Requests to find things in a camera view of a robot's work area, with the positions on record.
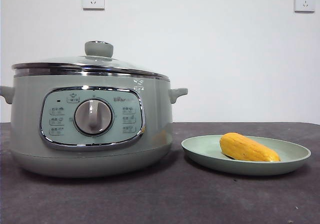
dark gray tabletop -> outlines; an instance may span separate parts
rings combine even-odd
[[[318,224],[320,126],[308,123],[174,123],[171,151],[140,171],[94,179],[33,174],[13,161],[1,124],[2,224]],[[188,159],[181,141],[239,132],[298,143],[312,152],[296,171],[226,174]]]

stainless steel rim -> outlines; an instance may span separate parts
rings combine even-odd
[[[87,64],[69,63],[18,63],[12,66],[15,69],[14,77],[39,76],[39,75],[99,75],[117,77],[139,77],[170,81],[163,74],[110,66],[97,66]]]

yellow corn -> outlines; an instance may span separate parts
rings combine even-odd
[[[279,155],[272,149],[239,133],[227,133],[220,139],[222,153],[236,160],[244,161],[280,161]]]

pot handle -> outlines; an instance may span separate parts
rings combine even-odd
[[[0,96],[4,97],[7,104],[12,104],[15,88],[0,86]]]
[[[175,89],[169,89],[169,97],[170,97],[170,103],[174,104],[176,103],[177,98],[183,95],[188,94],[187,88],[175,88]]]

green plate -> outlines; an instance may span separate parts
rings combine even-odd
[[[301,167],[311,151],[301,145],[262,137],[247,136],[273,150],[281,161],[254,162],[231,159],[221,152],[222,135],[198,136],[185,139],[181,145],[186,155],[195,162],[214,170],[240,175],[267,176],[289,173]]]

